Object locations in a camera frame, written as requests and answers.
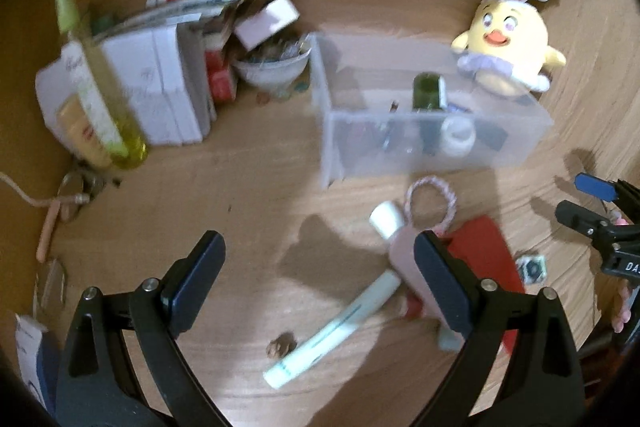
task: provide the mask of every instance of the white bowl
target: white bowl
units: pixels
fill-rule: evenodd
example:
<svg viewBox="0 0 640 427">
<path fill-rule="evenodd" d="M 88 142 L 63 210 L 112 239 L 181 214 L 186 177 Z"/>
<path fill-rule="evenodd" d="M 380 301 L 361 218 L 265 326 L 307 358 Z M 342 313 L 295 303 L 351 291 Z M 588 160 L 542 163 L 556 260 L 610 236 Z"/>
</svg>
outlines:
<svg viewBox="0 0 640 427">
<path fill-rule="evenodd" d="M 300 76 L 309 61 L 311 49 L 302 55 L 277 62 L 240 62 L 236 60 L 234 67 L 242 79 L 258 89 L 273 96 L 283 96 L 291 83 Z"/>
</svg>

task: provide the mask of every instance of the white cap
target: white cap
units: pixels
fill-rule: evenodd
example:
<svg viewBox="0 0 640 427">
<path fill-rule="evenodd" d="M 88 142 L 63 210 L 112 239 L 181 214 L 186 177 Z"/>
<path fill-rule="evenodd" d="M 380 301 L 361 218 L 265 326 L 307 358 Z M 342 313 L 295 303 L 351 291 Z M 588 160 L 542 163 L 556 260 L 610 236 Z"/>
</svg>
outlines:
<svg viewBox="0 0 640 427">
<path fill-rule="evenodd" d="M 282 362 L 278 362 L 276 365 L 265 371 L 262 376 L 264 380 L 273 387 L 279 389 L 287 382 L 291 381 L 291 374 L 286 370 Z"/>
<path fill-rule="evenodd" d="M 404 214 L 393 201 L 385 201 L 374 208 L 369 222 L 385 241 L 407 224 Z"/>
</svg>

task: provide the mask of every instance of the pink rope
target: pink rope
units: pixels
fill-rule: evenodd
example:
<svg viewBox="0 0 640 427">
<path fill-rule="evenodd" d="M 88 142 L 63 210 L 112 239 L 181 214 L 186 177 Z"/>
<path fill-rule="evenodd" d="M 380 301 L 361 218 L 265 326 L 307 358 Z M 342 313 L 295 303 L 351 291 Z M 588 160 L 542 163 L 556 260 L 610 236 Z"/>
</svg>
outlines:
<svg viewBox="0 0 640 427">
<path fill-rule="evenodd" d="M 409 187 L 409 190 L 407 190 L 406 192 L 406 202 L 404 203 L 404 213 L 406 215 L 406 219 L 409 225 L 413 226 L 414 220 L 411 213 L 411 203 L 412 203 L 412 198 L 414 197 L 414 190 L 418 187 L 424 187 L 425 185 L 433 185 L 433 187 L 436 187 L 437 190 L 440 191 L 442 196 L 447 200 L 447 213 L 445 214 L 444 219 L 440 223 L 438 223 L 437 225 L 434 225 L 434 227 L 431 227 L 429 229 L 429 230 L 432 230 L 433 233 L 435 233 L 435 235 L 440 237 L 441 235 L 444 235 L 445 233 L 447 233 L 447 230 L 449 229 L 449 227 L 451 226 L 451 223 L 453 222 L 453 218 L 456 216 L 456 201 L 457 201 L 455 192 L 451 189 L 449 184 L 446 181 L 444 181 L 442 178 L 438 178 L 437 176 L 427 176 L 425 178 L 419 179 L 417 182 L 411 185 L 411 187 Z"/>
</svg>

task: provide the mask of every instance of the black clamp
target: black clamp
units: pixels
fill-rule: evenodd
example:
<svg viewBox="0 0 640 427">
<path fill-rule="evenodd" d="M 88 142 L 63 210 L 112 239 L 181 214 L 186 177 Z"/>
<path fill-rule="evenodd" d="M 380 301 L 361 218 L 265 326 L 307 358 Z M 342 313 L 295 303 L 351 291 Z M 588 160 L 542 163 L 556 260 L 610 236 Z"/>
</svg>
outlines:
<svg viewBox="0 0 640 427">
<path fill-rule="evenodd" d="M 225 262 L 225 242 L 206 232 L 162 280 L 130 293 L 84 291 L 58 375 L 56 416 L 63 427 L 231 427 L 198 383 L 175 339 L 193 325 Z M 172 416 L 152 409 L 131 365 L 123 330 L 133 330 Z"/>
<path fill-rule="evenodd" d="M 584 388 L 558 293 L 551 287 L 515 293 L 478 280 L 433 232 L 416 238 L 414 256 L 447 324 L 468 337 L 412 427 L 574 425 L 584 413 Z M 494 404 L 469 416 L 507 330 L 518 330 L 518 340 Z"/>
<path fill-rule="evenodd" d="M 584 173 L 575 177 L 575 186 L 581 192 L 615 204 L 633 224 L 615 225 L 607 217 L 566 200 L 556 206 L 556 219 L 591 239 L 591 246 L 602 258 L 601 272 L 640 285 L 640 190 L 623 180 L 610 182 Z M 640 335 L 637 294 L 634 291 L 628 302 L 629 322 L 622 333 L 613 336 L 613 344 L 620 351 L 626 350 Z"/>
</svg>

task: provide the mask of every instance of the tube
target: tube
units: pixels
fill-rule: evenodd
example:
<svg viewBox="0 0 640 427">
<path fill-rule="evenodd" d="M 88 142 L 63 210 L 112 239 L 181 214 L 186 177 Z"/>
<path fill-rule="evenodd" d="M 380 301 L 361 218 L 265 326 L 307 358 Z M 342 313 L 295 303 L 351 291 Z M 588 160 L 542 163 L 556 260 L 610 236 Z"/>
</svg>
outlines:
<svg viewBox="0 0 640 427">
<path fill-rule="evenodd" d="M 302 346 L 265 371 L 264 380 L 279 389 L 316 365 L 328 352 L 346 340 L 353 331 L 389 300 L 398 286 L 400 278 L 393 270 L 385 270 L 364 292 L 362 292 L 337 317 L 312 336 Z"/>
</svg>

